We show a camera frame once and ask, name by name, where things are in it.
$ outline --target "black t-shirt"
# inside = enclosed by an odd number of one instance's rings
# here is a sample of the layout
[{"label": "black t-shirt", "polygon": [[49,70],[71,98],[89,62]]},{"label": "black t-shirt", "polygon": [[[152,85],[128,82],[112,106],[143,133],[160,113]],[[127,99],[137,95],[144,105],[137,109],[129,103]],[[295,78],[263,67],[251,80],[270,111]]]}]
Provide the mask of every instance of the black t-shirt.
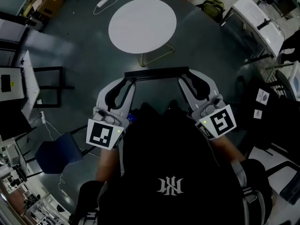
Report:
[{"label": "black t-shirt", "polygon": [[[241,199],[232,195],[240,191],[235,174],[219,168],[208,141],[183,112],[142,113],[124,136],[123,164],[123,177],[100,198],[99,224],[241,224]],[[82,186],[76,221],[98,207],[102,185]]]}]

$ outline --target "white desk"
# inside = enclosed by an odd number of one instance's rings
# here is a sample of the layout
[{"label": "white desk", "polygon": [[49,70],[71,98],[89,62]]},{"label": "white desk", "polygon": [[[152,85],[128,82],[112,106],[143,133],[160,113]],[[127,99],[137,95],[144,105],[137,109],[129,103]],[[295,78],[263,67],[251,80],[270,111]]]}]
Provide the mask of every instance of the white desk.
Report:
[{"label": "white desk", "polygon": [[247,63],[257,61],[266,57],[276,58],[280,52],[281,46],[284,42],[284,37],[278,30],[277,26],[270,22],[268,25],[258,30],[257,26],[264,22],[264,19],[269,20],[270,18],[260,9],[259,6],[252,0],[239,0],[237,1],[225,18],[221,22],[221,26],[226,23],[226,20],[236,14],[242,22],[244,22],[256,40],[261,43],[267,52],[267,55],[259,56],[257,59],[249,61]]},{"label": "white desk", "polygon": [[33,106],[36,103],[37,97],[39,95],[39,87],[37,83],[36,76],[34,74],[34,70],[30,61],[30,55],[27,51],[24,58],[23,69],[24,69],[24,79],[26,86],[26,97],[27,102],[22,109],[22,113],[25,118],[29,120],[30,114],[32,112]]},{"label": "white desk", "polygon": [[143,55],[165,45],[175,32],[176,24],[174,11],[164,2],[134,0],[112,16],[108,34],[120,50]]}]

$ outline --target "person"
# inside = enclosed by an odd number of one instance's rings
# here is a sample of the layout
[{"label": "person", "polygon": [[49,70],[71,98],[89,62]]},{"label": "person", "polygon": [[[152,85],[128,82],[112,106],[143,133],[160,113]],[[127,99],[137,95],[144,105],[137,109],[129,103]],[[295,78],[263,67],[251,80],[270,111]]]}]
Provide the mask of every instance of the person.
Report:
[{"label": "person", "polygon": [[[243,224],[240,187],[227,169],[245,158],[229,139],[209,143],[174,101],[163,115],[143,104],[135,116],[123,138],[124,175],[119,150],[101,150],[96,180],[82,185],[72,224],[88,224],[91,211],[98,224]],[[267,178],[259,183],[270,191]]]},{"label": "person", "polygon": [[300,59],[299,41],[300,41],[300,30],[296,31],[293,35],[291,35],[287,40],[283,42],[280,51],[285,49],[291,49],[291,48],[294,48],[295,50],[290,54],[281,53],[277,59],[279,64],[284,64],[284,62],[286,61],[289,62],[299,61]]}]

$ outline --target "blue chair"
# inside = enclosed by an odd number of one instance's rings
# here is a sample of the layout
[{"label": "blue chair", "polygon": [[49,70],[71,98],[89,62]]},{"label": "blue chair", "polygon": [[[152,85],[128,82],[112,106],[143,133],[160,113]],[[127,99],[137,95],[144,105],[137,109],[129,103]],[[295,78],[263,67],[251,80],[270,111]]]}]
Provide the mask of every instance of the blue chair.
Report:
[{"label": "blue chair", "polygon": [[87,126],[67,132],[55,141],[43,142],[38,147],[35,157],[27,160],[26,163],[36,160],[44,173],[60,174],[68,164],[82,161],[83,156],[93,150],[95,146],[81,152],[72,135]]}]

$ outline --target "green backpack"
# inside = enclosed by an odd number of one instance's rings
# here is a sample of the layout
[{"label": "green backpack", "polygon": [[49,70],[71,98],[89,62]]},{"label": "green backpack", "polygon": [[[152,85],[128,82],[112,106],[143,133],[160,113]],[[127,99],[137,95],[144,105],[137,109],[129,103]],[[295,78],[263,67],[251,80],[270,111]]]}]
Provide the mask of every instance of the green backpack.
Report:
[{"label": "green backpack", "polygon": [[225,9],[224,3],[220,0],[206,0],[203,4],[196,5],[196,7],[201,8],[203,12],[218,23],[223,19]]}]

